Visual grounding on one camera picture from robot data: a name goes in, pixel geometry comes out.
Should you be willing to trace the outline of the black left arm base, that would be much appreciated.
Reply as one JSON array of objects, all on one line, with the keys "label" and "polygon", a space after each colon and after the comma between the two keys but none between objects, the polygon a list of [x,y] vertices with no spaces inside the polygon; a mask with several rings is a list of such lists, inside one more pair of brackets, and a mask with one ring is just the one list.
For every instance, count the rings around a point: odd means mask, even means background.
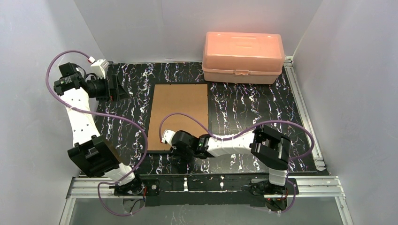
[{"label": "black left arm base", "polygon": [[160,194],[160,181],[158,179],[134,179],[124,185],[111,186],[115,196],[158,196]]}]

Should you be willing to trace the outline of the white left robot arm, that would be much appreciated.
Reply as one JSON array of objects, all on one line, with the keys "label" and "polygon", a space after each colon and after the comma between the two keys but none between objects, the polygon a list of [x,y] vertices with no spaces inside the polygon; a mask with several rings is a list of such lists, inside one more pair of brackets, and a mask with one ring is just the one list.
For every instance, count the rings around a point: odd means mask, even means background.
[{"label": "white left robot arm", "polygon": [[54,91],[68,104],[66,110],[73,133],[69,158],[88,177],[105,176],[122,186],[136,176],[117,156],[112,143],[99,133],[89,106],[90,98],[113,101],[127,97],[118,78],[106,75],[108,65],[104,59],[91,64],[94,78],[87,80],[77,64],[62,64],[61,78],[54,82]]}]

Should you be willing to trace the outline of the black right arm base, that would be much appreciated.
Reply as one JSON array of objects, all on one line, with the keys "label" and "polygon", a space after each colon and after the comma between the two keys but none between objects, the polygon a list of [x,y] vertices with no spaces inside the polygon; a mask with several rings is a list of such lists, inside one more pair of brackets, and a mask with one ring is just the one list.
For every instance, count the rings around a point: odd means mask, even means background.
[{"label": "black right arm base", "polygon": [[268,179],[252,179],[249,183],[252,195],[262,195],[268,211],[282,213],[291,208],[299,194],[295,179],[288,179],[284,186],[271,184]]}]

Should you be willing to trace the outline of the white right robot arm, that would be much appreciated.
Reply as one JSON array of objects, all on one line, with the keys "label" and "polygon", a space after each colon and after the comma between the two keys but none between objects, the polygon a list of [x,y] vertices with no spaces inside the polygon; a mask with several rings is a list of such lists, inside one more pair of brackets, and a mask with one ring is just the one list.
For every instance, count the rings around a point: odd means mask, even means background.
[{"label": "white right robot arm", "polygon": [[195,137],[182,130],[165,130],[161,141],[186,159],[251,153],[268,167],[270,184],[281,187],[286,184],[291,140],[266,125],[240,135],[224,136],[206,134]]}]

